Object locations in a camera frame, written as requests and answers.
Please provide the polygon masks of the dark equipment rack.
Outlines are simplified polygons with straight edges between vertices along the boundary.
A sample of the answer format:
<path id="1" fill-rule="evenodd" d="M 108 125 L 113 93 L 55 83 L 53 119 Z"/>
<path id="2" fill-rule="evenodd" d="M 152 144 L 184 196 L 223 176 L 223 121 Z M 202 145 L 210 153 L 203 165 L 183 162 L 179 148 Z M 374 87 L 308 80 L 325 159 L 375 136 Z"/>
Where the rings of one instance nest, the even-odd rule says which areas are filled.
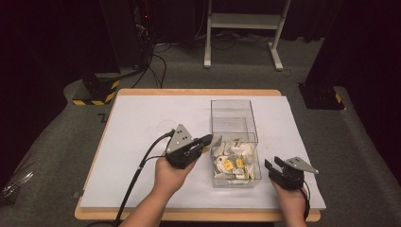
<path id="1" fill-rule="evenodd" d="M 149 0 L 130 0 L 131 13 L 135 24 L 136 40 L 140 49 L 140 66 L 144 67 L 151 48 L 152 25 Z"/>

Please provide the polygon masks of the pile of white small packets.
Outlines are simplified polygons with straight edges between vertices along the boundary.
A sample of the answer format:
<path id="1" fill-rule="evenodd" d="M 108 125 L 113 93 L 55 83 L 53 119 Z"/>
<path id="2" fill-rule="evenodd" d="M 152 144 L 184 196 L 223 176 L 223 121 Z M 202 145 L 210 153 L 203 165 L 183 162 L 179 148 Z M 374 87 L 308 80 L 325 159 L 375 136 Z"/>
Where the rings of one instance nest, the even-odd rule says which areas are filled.
<path id="1" fill-rule="evenodd" d="M 214 179 L 227 184 L 244 184 L 260 179 L 255 143 L 223 141 L 211 154 Z"/>

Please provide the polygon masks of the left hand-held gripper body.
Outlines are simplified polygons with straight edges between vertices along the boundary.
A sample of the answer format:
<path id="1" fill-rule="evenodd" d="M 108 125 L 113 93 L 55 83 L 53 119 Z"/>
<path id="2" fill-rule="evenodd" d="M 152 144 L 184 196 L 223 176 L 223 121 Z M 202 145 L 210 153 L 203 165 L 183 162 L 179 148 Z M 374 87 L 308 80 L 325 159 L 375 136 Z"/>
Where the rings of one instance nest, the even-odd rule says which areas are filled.
<path id="1" fill-rule="evenodd" d="M 166 159 L 176 168 L 184 169 L 196 159 L 189 156 L 190 149 L 201 147 L 196 145 L 189 131 L 183 124 L 179 124 L 166 147 Z"/>

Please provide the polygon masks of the person's left hand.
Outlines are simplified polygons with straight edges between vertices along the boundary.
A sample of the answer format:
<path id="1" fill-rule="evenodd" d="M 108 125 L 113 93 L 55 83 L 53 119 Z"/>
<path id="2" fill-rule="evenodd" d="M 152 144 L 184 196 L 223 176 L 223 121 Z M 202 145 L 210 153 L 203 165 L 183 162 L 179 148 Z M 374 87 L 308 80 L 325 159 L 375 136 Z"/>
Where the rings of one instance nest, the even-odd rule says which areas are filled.
<path id="1" fill-rule="evenodd" d="M 166 158 L 159 158 L 155 166 L 152 191 L 169 200 L 184 184 L 186 177 L 196 165 L 192 162 L 184 169 L 173 167 Z"/>

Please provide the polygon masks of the white table cover sheet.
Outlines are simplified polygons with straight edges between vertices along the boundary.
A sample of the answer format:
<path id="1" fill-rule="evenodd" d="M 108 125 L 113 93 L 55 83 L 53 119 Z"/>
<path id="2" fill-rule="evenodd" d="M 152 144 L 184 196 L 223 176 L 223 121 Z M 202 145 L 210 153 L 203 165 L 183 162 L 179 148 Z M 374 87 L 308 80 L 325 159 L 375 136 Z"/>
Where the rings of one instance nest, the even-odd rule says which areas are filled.
<path id="1" fill-rule="evenodd" d="M 154 181 L 155 157 L 166 133 L 183 124 L 194 137 L 211 130 L 213 96 L 119 96 L 114 102 L 81 200 L 83 208 L 134 207 Z M 259 160 L 308 157 L 288 100 L 253 96 Z M 274 209 L 276 193 L 267 170 L 254 188 L 214 188 L 210 155 L 204 154 L 168 205 L 171 208 Z"/>

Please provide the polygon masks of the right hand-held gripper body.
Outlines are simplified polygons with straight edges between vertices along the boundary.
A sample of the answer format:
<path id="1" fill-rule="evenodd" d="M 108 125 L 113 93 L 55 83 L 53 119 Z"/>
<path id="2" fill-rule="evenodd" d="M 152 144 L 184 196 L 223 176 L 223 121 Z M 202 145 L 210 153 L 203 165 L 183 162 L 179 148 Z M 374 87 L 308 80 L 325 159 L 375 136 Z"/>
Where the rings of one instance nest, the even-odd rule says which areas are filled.
<path id="1" fill-rule="evenodd" d="M 313 174 L 319 173 L 318 169 L 311 166 L 300 157 L 293 157 L 283 161 L 284 167 L 281 168 L 281 171 L 276 169 L 277 175 L 272 176 L 271 179 L 286 190 L 301 189 L 304 184 L 306 172 Z"/>

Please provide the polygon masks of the white metal stand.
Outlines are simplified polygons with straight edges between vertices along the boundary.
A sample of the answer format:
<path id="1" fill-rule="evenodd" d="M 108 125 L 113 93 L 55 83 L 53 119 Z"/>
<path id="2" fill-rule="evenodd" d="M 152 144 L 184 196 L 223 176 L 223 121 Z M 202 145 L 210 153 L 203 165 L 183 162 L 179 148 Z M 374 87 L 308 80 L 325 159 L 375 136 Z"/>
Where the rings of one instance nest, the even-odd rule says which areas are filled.
<path id="1" fill-rule="evenodd" d="M 207 24 L 206 41 L 204 50 L 203 67 L 210 68 L 212 65 L 211 35 L 213 28 L 242 28 L 274 30 L 274 39 L 268 43 L 268 48 L 277 71 L 283 71 L 284 66 L 280 60 L 277 45 L 287 19 L 291 0 L 285 0 L 282 12 L 276 15 L 267 14 L 240 14 L 240 13 L 217 13 L 213 12 L 213 0 L 207 0 Z"/>

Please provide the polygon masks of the black yellow striped stand base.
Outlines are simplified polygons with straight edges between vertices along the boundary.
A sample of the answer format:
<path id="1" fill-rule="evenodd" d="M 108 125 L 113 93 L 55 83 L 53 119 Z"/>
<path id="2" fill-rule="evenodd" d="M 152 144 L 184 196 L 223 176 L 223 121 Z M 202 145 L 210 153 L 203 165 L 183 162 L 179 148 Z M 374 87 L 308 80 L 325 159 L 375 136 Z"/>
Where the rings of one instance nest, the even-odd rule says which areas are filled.
<path id="1" fill-rule="evenodd" d="M 72 98 L 72 102 L 78 106 L 108 105 L 113 100 L 119 79 L 98 78 L 83 79 Z"/>

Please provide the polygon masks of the person's right hand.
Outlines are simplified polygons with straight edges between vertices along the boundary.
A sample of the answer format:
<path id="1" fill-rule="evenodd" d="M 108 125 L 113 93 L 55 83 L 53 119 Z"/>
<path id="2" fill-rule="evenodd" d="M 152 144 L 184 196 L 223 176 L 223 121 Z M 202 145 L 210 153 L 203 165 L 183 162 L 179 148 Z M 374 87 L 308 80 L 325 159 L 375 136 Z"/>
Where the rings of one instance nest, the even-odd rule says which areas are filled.
<path id="1" fill-rule="evenodd" d="M 282 214 L 287 223 L 304 221 L 305 198 L 299 190 L 286 190 L 278 183 L 272 182 Z"/>

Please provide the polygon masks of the clear plastic drawer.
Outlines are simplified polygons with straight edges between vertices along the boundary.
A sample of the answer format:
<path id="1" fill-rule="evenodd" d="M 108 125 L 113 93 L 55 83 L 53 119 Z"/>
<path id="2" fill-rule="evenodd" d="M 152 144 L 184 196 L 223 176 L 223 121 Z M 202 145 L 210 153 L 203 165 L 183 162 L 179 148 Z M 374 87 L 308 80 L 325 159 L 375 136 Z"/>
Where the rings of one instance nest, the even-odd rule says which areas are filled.
<path id="1" fill-rule="evenodd" d="M 254 188 L 261 181 L 255 132 L 215 133 L 211 143 L 214 188 Z"/>

